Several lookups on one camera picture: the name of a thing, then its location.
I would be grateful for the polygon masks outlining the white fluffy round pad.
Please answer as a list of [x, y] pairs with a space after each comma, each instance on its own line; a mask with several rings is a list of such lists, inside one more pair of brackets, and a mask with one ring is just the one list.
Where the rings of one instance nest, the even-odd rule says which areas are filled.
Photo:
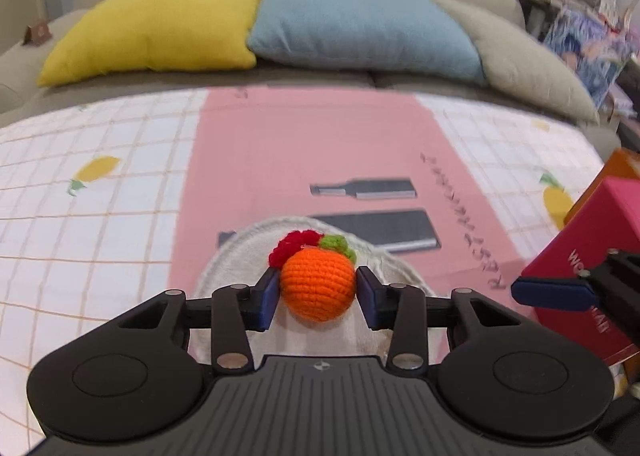
[[311, 217], [274, 217], [238, 231], [204, 269], [195, 295], [208, 298], [232, 283], [254, 285], [271, 266], [284, 269], [280, 300], [266, 332], [247, 334], [254, 361], [266, 355], [378, 355], [388, 331], [372, 331], [356, 301], [356, 268], [383, 285], [435, 292], [407, 262], [353, 234]]

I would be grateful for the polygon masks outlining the orange crochet fruit toy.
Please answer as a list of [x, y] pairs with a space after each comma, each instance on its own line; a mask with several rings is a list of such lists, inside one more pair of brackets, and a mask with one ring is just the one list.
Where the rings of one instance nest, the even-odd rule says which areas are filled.
[[281, 297], [298, 318], [326, 323], [352, 306], [357, 254], [344, 236], [290, 231], [268, 261], [280, 271]]

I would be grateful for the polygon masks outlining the magenta cardboard box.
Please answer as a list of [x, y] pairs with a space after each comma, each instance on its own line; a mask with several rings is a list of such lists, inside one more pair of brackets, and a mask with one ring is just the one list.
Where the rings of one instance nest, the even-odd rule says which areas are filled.
[[639, 351], [639, 182], [607, 177], [512, 283], [540, 324], [615, 365]]

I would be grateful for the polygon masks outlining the orange white storage box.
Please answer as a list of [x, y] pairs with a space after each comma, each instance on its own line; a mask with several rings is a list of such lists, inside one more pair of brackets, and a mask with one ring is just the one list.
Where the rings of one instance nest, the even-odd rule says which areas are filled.
[[640, 153], [620, 147], [616, 148], [612, 155], [603, 164], [602, 169], [588, 188], [577, 199], [567, 212], [563, 223], [570, 223], [575, 214], [584, 206], [599, 185], [608, 177], [616, 179], [640, 179]]

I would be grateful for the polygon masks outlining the pink paper mat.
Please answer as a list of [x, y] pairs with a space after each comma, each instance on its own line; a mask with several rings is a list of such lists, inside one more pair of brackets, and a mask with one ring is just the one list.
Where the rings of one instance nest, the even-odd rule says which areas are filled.
[[198, 116], [169, 286], [255, 283], [290, 231], [340, 235], [382, 283], [510, 285], [554, 230], [530, 140], [493, 104], [374, 90], [213, 90]]

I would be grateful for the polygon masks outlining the white checked lemon tablecloth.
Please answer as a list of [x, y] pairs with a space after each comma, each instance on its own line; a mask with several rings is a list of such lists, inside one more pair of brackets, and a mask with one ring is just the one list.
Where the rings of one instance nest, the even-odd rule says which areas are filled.
[[[251, 88], [275, 87], [119, 97], [3, 127], [3, 454], [24, 454], [41, 440], [25, 392], [40, 358], [172, 288], [172, 250], [198, 116], [213, 90]], [[541, 164], [537, 181], [554, 238], [552, 211], [567, 209], [602, 162], [577, 127], [523, 113], [549, 130], [530, 147]]]

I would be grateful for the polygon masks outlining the grey beige cushion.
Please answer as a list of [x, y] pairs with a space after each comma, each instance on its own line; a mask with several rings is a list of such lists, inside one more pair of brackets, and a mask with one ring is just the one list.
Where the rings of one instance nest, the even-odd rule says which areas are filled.
[[529, 107], [597, 123], [598, 109], [576, 73], [525, 30], [458, 0], [431, 0], [462, 27], [477, 49], [488, 85]]

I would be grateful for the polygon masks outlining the blue patterned gift bag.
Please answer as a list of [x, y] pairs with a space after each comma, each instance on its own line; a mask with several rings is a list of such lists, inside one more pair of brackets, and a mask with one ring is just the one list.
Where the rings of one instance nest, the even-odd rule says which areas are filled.
[[632, 55], [639, 52], [638, 38], [612, 31], [602, 21], [567, 7], [555, 17], [544, 45], [575, 72], [597, 108]]

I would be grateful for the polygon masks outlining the light blue cushion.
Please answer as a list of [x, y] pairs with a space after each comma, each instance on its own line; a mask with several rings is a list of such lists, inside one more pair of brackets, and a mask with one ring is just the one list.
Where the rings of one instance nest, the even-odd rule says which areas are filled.
[[486, 82], [469, 35], [431, 0], [262, 0], [247, 46], [292, 67]]

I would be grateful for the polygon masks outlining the yellow cushion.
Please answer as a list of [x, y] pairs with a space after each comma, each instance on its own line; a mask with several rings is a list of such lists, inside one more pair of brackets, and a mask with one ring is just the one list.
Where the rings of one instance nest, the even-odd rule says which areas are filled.
[[256, 66], [246, 40], [260, 0], [102, 0], [51, 50], [40, 87], [130, 71]]

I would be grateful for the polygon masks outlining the beige sofa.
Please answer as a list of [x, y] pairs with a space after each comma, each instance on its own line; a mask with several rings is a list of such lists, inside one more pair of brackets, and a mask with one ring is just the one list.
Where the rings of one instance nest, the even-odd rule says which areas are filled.
[[[75, 0], [73, 9], [53, 20], [51, 28], [55, 40], [61, 40], [75, 23], [81, 20], [101, 0]], [[524, 16], [518, 0], [458, 0], [484, 8], [525, 30]], [[503, 93], [493, 90], [487, 83], [476, 85], [436, 75], [405, 72], [370, 72], [359, 70], [326, 70], [287, 66], [267, 59], [258, 61], [254, 69], [230, 72], [155, 72], [131, 71], [101, 75], [60, 87], [40, 87], [37, 75], [50, 44], [39, 47], [15, 45], [1, 57], [1, 122], [10, 125], [43, 113], [125, 95], [179, 90], [187, 87], [240, 86], [268, 84], [341, 85], [371, 87], [375, 90], [418, 92], [474, 101], [491, 102], [499, 106], [560, 119], [576, 124], [602, 157], [609, 156], [620, 145], [620, 138], [611, 125], [576, 122], [529, 107]]]

